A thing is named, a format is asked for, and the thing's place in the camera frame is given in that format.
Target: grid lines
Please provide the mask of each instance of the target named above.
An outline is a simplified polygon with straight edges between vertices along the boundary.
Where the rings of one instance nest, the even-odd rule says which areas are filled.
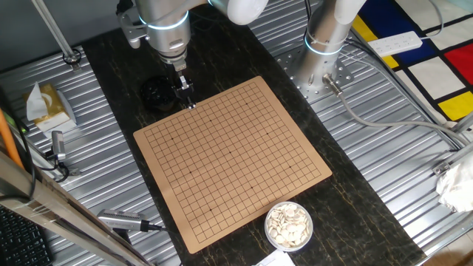
[[[199,243],[321,175],[255,83],[144,134]]]

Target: keyboard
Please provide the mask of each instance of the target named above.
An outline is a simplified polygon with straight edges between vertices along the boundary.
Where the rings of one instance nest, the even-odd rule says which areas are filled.
[[[44,229],[0,205],[0,265],[47,266],[52,261]]]

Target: mounting plate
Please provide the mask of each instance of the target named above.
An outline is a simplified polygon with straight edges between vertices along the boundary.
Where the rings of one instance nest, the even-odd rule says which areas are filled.
[[[301,47],[298,47],[288,52],[285,52],[281,55],[276,56],[276,61],[283,68],[289,78],[295,83],[297,89],[301,91],[307,102],[312,103],[321,96],[324,96],[326,94],[332,94],[332,91],[329,89],[328,86],[309,86],[307,83],[302,83],[298,80],[293,79],[293,72],[291,67],[293,66],[293,61],[295,60],[295,58],[300,55],[300,51]],[[333,76],[333,79],[341,88],[353,82],[354,77],[352,73],[348,71],[348,69],[345,67],[345,65],[343,65],[340,59],[337,59],[336,75]]]

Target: floor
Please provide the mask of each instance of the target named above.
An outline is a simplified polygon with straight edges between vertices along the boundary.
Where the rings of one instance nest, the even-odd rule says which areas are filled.
[[[444,247],[423,266],[473,266],[473,231]]]

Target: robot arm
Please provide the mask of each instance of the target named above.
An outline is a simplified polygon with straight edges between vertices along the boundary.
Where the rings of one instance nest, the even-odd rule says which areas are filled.
[[[293,62],[294,81],[304,91],[319,92],[323,77],[338,77],[338,53],[366,0],[324,0],[312,14],[300,56]]]
[[[190,98],[193,86],[182,74],[186,68],[187,43],[191,38],[188,10],[211,4],[233,23],[245,25],[258,18],[267,3],[268,0],[136,0],[143,25],[133,26],[128,11],[118,14],[118,19],[131,47],[139,48],[140,39],[144,37],[158,51],[166,68],[175,70],[168,71],[169,80],[176,96],[187,100],[192,109],[195,107]]]

